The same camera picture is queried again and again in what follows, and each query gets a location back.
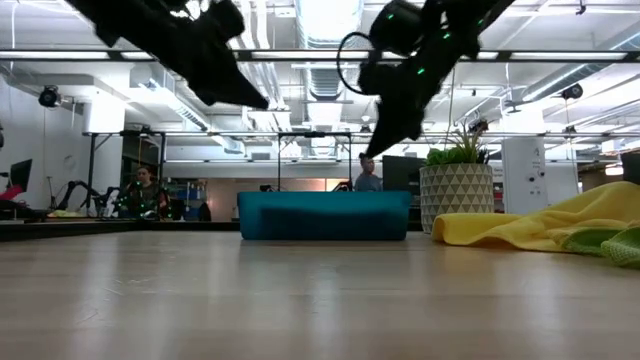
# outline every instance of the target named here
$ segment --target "green plant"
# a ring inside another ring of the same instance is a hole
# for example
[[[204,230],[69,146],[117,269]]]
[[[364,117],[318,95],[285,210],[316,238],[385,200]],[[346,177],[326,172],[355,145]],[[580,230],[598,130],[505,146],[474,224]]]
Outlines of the green plant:
[[[431,149],[427,155],[427,166],[447,164],[483,164],[489,159],[486,149],[482,149],[479,141],[483,131],[471,132],[466,124],[462,131],[453,132],[451,142],[454,146],[449,149]]]

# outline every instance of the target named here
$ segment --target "man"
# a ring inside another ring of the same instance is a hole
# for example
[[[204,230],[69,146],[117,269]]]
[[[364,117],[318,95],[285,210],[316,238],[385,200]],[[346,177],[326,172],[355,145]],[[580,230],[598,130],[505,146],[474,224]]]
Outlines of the man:
[[[382,191],[382,180],[373,174],[376,164],[373,159],[360,154],[360,166],[362,174],[356,179],[355,191]]]

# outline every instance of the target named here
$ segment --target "yellow towel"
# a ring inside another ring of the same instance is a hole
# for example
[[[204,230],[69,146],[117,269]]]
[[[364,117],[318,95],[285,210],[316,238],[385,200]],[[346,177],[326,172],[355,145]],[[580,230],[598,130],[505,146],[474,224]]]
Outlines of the yellow towel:
[[[529,215],[446,214],[433,225],[432,237],[451,245],[511,244],[523,250],[565,251],[573,232],[593,227],[625,228],[640,220],[640,185],[615,182]]]

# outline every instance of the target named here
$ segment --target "plant pot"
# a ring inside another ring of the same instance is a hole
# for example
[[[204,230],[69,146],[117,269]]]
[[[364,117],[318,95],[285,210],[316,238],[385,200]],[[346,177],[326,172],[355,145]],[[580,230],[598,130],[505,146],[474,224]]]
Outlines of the plant pot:
[[[493,171],[485,164],[450,164],[420,169],[422,228],[427,234],[438,215],[493,213]]]

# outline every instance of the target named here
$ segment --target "teal box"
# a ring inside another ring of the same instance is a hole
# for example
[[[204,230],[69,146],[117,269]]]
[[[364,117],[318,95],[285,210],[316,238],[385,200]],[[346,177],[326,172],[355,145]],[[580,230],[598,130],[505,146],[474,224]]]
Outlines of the teal box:
[[[245,240],[404,240],[408,192],[242,192]]]

